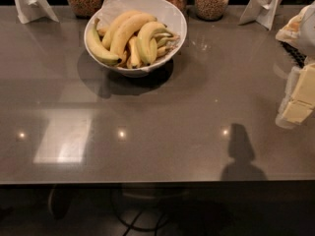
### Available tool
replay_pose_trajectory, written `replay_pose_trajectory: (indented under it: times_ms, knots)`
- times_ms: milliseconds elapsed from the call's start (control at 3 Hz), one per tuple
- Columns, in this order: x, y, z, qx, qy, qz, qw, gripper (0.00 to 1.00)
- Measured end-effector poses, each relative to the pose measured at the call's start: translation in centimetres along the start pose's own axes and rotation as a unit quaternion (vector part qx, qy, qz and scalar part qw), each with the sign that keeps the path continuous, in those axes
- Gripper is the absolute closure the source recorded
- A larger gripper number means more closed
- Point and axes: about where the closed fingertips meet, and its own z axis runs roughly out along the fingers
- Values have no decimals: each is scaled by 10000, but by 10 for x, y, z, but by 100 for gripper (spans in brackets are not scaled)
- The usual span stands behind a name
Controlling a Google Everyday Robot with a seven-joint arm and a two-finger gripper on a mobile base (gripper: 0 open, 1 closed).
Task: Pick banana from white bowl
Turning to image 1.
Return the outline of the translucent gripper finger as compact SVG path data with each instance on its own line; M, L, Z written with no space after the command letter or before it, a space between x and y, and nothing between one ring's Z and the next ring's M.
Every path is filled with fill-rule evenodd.
M284 99L279 107L276 124L285 129L293 129L306 120L313 112L313 106L302 101Z

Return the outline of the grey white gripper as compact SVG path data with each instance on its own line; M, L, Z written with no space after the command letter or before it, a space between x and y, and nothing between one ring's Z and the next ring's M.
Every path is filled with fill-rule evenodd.
M276 34L276 40L285 42L308 57L315 57L315 3L305 6ZM293 67L288 75L285 93L291 100L315 107L315 64L302 69Z

